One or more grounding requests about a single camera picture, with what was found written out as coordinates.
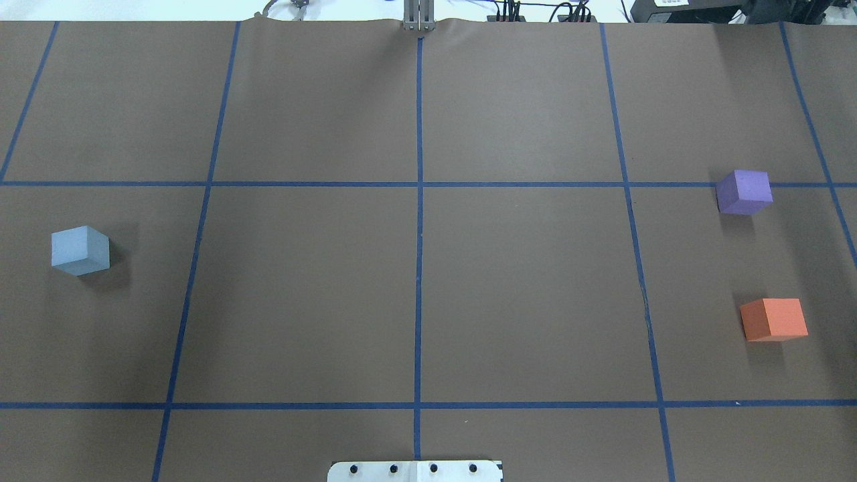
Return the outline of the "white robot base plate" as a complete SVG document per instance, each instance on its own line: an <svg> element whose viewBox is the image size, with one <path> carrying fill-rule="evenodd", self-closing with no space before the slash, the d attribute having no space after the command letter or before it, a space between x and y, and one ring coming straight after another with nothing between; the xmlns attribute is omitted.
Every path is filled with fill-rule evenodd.
<svg viewBox="0 0 857 482"><path fill-rule="evenodd" d="M327 481L503 481L502 463L490 460L340 461Z"/></svg>

